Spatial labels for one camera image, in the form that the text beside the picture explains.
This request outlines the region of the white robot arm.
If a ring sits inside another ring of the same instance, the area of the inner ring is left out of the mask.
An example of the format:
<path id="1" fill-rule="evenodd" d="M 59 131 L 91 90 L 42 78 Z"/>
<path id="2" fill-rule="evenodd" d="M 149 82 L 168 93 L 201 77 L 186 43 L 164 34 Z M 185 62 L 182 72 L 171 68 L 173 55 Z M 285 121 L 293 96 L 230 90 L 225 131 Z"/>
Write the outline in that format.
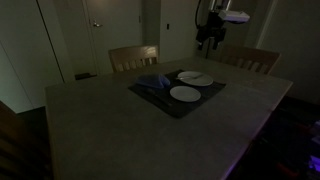
<path id="1" fill-rule="evenodd" d="M 200 7 L 202 0 L 198 1 L 197 7 Z M 250 16 L 244 11 L 232 11 L 230 9 L 232 0 L 210 0 L 208 6 L 208 17 L 204 25 L 198 23 L 198 12 L 195 13 L 195 25 L 197 29 L 196 41 L 198 49 L 203 48 L 207 39 L 213 39 L 213 49 L 216 49 L 220 42 L 225 38 L 227 29 L 224 28 L 226 22 L 232 24 L 244 24 L 250 20 Z"/>

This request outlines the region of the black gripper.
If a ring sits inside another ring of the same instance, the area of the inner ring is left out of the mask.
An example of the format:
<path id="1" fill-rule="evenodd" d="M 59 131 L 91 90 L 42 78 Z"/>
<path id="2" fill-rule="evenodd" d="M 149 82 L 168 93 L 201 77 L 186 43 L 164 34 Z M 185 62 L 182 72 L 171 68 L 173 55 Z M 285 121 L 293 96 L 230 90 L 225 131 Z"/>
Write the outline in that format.
<path id="1" fill-rule="evenodd" d="M 205 25 L 197 27 L 196 40 L 198 41 L 198 50 L 203 49 L 203 42 L 208 38 L 214 38 L 213 50 L 216 50 L 220 41 L 222 41 L 226 34 L 226 29 L 223 27 L 224 21 L 218 16 L 216 12 L 210 12 Z"/>

